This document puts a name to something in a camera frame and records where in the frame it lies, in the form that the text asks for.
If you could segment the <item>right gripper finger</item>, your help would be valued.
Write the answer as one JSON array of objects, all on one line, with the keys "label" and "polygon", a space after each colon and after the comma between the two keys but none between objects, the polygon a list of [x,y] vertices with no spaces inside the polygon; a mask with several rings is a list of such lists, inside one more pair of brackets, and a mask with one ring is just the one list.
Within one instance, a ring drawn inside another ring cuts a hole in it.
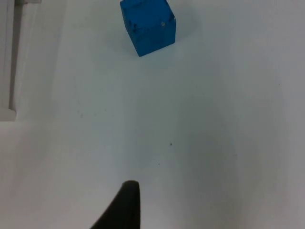
[{"label": "right gripper finger", "polygon": [[91,229],[140,229],[141,195],[139,182],[125,181],[110,205]]}]

